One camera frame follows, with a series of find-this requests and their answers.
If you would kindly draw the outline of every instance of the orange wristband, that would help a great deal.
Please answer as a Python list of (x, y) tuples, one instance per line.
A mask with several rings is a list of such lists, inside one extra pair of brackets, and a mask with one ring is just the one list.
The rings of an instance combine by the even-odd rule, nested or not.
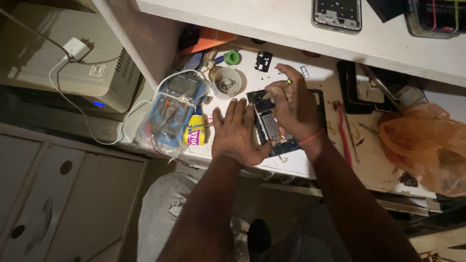
[(324, 130), (321, 129), (320, 131), (318, 131), (317, 133), (315, 133), (314, 135), (312, 135), (312, 136), (309, 137), (308, 139), (306, 139), (306, 140), (304, 140), (304, 141), (298, 142), (298, 144), (299, 144), (299, 145), (302, 145), (302, 144), (304, 144), (304, 143), (310, 142), (310, 141), (316, 139), (318, 136), (320, 136), (323, 132), (324, 132)]

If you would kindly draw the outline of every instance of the hand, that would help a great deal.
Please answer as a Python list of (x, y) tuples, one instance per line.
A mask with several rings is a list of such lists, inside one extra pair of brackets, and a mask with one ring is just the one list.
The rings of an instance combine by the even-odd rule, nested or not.
[(273, 82), (265, 90), (273, 93), (274, 116), (278, 122), (299, 141), (313, 136), (320, 130), (315, 96), (307, 90), (301, 73), (289, 65), (277, 64), (277, 69), (287, 75), (293, 83), (283, 90), (285, 81)]
[(258, 165), (269, 155), (274, 142), (267, 141), (262, 146), (253, 144), (254, 107), (246, 109), (246, 99), (238, 102), (233, 98), (226, 110), (225, 120), (221, 121), (220, 109), (213, 111), (215, 137), (212, 144), (212, 157), (226, 155), (246, 166)]

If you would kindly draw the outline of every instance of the drawer handle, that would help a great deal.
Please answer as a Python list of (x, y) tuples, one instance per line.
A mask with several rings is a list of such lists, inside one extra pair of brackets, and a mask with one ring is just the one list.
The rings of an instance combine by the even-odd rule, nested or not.
[(47, 198), (47, 200), (45, 201), (44, 207), (42, 208), (42, 212), (45, 214), (46, 221), (42, 234), (38, 239), (31, 240), (31, 242), (27, 244), (26, 250), (24, 251), (24, 256), (27, 256), (29, 253), (31, 253), (31, 251), (34, 250), (34, 248), (36, 248), (39, 245), (39, 243), (44, 238), (48, 227), (50, 226), (50, 222), (52, 221), (52, 201), (50, 200), (50, 198)]

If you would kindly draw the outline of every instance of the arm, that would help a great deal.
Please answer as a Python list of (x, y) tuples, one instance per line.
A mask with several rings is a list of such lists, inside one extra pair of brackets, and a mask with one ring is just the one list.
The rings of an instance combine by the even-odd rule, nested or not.
[[(278, 64), (293, 84), (281, 90), (275, 82), (275, 116), (295, 138), (304, 141), (319, 132), (315, 98), (302, 75)], [(420, 261), (416, 250), (388, 213), (376, 202), (329, 138), (320, 135), (302, 145), (313, 164), (332, 221), (354, 261)]]
[(272, 142), (253, 145), (254, 107), (245, 110), (245, 105), (244, 98), (232, 99), (224, 121), (214, 110), (212, 162), (184, 204), (158, 262), (227, 261), (238, 173), (244, 165), (260, 164), (272, 150)]

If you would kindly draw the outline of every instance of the power adapter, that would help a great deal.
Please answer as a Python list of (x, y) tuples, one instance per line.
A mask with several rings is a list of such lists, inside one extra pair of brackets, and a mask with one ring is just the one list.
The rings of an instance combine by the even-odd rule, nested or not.
[(84, 42), (75, 37), (71, 38), (63, 48), (75, 58), (75, 62), (81, 60), (90, 51), (90, 48)]

